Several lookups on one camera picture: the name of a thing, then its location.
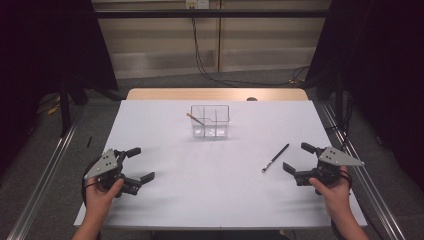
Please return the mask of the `clear acrylic organizer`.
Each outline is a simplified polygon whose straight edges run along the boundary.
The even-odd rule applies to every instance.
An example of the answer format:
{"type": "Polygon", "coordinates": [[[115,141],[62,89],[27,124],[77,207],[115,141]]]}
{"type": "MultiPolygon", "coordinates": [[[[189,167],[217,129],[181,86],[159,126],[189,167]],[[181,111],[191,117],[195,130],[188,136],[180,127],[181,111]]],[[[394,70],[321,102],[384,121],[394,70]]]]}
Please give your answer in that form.
{"type": "Polygon", "coordinates": [[[228,136],[230,108],[228,105],[192,105],[191,115],[204,123],[204,126],[191,120],[192,135],[195,138],[223,139],[228,136]]]}

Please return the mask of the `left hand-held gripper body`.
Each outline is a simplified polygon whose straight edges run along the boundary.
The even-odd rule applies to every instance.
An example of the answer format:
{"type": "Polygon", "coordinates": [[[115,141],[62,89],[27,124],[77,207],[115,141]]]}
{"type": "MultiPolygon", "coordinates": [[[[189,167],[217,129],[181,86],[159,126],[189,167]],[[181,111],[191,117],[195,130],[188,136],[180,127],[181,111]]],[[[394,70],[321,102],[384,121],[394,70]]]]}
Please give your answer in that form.
{"type": "Polygon", "coordinates": [[[89,165],[83,179],[96,178],[104,190],[109,190],[116,180],[123,179],[124,184],[117,197],[120,197],[123,193],[136,195],[140,189],[140,181],[127,178],[122,173],[123,161],[128,158],[126,152],[107,150],[89,165]]]}

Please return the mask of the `black metal frame bar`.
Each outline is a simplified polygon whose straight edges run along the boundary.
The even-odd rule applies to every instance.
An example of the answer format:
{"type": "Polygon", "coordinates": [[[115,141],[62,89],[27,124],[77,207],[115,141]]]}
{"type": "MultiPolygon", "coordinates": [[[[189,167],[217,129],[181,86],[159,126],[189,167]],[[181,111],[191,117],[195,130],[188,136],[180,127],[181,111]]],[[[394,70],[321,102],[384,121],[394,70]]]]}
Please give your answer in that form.
{"type": "Polygon", "coordinates": [[[102,10],[98,18],[325,18],[329,10],[102,10]]]}

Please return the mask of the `person's left hand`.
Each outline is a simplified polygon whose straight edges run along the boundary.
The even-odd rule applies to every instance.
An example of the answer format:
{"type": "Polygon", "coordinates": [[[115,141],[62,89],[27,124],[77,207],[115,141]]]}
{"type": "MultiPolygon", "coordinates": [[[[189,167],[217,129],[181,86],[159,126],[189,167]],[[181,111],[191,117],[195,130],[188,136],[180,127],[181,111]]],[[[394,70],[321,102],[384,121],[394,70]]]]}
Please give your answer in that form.
{"type": "Polygon", "coordinates": [[[85,187],[86,193],[86,215],[94,219],[104,219],[109,213],[113,199],[119,193],[124,180],[118,179],[107,191],[98,188],[98,181],[91,178],[85,187]]]}

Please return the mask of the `person's right hand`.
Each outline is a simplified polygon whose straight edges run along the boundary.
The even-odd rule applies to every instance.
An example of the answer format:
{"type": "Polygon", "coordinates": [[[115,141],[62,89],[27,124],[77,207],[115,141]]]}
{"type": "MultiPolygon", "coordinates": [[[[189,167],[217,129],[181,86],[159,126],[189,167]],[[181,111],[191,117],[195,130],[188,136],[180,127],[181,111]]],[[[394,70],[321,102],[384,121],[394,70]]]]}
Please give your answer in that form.
{"type": "Polygon", "coordinates": [[[316,178],[310,178],[309,182],[324,197],[327,213],[334,222],[341,222],[352,216],[347,180],[339,179],[331,188],[316,178]]]}

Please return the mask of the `black makeup brush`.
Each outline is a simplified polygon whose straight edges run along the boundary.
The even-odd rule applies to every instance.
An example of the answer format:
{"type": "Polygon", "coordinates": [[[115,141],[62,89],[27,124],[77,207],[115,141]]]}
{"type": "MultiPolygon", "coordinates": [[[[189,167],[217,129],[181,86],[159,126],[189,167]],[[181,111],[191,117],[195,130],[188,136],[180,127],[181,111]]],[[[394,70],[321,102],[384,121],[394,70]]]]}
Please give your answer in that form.
{"type": "Polygon", "coordinates": [[[287,143],[262,169],[261,173],[265,173],[268,168],[280,157],[280,155],[290,146],[289,143],[287,143]]]}

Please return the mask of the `black stand post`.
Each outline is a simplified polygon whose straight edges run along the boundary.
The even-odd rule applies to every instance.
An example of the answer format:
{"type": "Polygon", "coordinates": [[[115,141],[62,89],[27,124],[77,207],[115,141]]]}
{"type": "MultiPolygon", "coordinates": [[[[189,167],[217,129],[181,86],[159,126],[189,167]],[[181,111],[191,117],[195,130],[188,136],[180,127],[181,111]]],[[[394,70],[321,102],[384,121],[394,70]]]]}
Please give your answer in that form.
{"type": "Polygon", "coordinates": [[[335,90],[335,116],[339,129],[343,129],[343,78],[340,71],[337,72],[337,85],[335,90]]]}
{"type": "Polygon", "coordinates": [[[69,99],[68,91],[66,88],[66,79],[62,78],[60,81],[60,108],[61,108],[61,119],[62,119],[62,131],[61,136],[64,137],[71,127],[71,117],[69,110],[69,99]]]}

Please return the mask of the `aluminium floor rail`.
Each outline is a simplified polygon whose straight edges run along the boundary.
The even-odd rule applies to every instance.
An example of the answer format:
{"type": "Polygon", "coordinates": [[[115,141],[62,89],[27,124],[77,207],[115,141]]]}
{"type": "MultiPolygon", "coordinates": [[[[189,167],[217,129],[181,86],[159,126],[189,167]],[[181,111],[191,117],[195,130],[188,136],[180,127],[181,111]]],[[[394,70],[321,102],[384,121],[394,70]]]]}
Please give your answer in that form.
{"type": "Polygon", "coordinates": [[[77,125],[83,115],[83,109],[77,109],[75,116],[71,118],[72,122],[68,130],[59,139],[57,146],[49,159],[49,162],[37,181],[37,185],[32,191],[29,200],[17,218],[11,232],[6,240],[25,240],[33,224],[33,221],[41,207],[48,189],[56,175],[57,169],[64,158],[66,151],[73,139],[77,125]]]}
{"type": "MultiPolygon", "coordinates": [[[[325,113],[327,121],[334,128],[334,134],[341,144],[341,149],[349,155],[360,159],[354,145],[350,141],[349,135],[342,129],[337,127],[335,110],[329,103],[323,103],[321,106],[322,111],[325,113]]],[[[400,226],[398,225],[392,211],[386,204],[382,195],[380,194],[377,186],[372,180],[365,166],[354,167],[354,173],[356,174],[366,196],[372,205],[374,212],[377,214],[378,219],[385,230],[389,240],[406,240],[402,233],[400,226]]]]}

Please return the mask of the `white table sheet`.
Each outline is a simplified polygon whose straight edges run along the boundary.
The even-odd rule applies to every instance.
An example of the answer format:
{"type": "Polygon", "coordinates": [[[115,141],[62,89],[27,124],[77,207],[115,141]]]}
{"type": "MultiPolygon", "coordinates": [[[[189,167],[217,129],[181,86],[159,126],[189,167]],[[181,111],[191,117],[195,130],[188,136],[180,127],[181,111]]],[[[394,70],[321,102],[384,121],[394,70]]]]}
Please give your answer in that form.
{"type": "Polygon", "coordinates": [[[135,196],[116,199],[110,228],[143,230],[326,227],[330,218],[312,187],[299,187],[284,162],[310,170],[317,158],[302,142],[330,141],[310,101],[230,101],[228,136],[195,138],[190,101],[121,103],[107,147],[140,155],[123,163],[129,178],[155,173],[135,196]],[[287,144],[268,168],[261,169],[287,144]]]}

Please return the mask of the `black curtain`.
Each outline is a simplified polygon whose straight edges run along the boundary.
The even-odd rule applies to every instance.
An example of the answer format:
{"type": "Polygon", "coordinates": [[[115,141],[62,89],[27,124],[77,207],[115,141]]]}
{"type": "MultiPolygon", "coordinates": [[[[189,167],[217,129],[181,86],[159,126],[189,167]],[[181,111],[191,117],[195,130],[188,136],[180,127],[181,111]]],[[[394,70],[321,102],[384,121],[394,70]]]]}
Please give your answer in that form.
{"type": "Polygon", "coordinates": [[[0,174],[35,125],[40,100],[117,80],[92,0],[0,0],[0,174]]]}
{"type": "Polygon", "coordinates": [[[424,191],[424,0],[331,0],[307,74],[337,82],[424,191]]]}

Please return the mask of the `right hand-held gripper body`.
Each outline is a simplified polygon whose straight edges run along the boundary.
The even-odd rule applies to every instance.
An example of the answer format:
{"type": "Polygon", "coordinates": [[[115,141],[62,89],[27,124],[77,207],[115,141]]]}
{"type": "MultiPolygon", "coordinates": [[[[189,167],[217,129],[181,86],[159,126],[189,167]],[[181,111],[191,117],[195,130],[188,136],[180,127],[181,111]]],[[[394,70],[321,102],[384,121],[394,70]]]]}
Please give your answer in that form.
{"type": "Polygon", "coordinates": [[[340,178],[347,178],[351,184],[349,174],[342,174],[342,166],[364,166],[365,163],[334,148],[318,148],[317,166],[309,171],[296,171],[293,175],[297,186],[310,186],[309,179],[316,178],[325,186],[332,186],[340,178]]]}

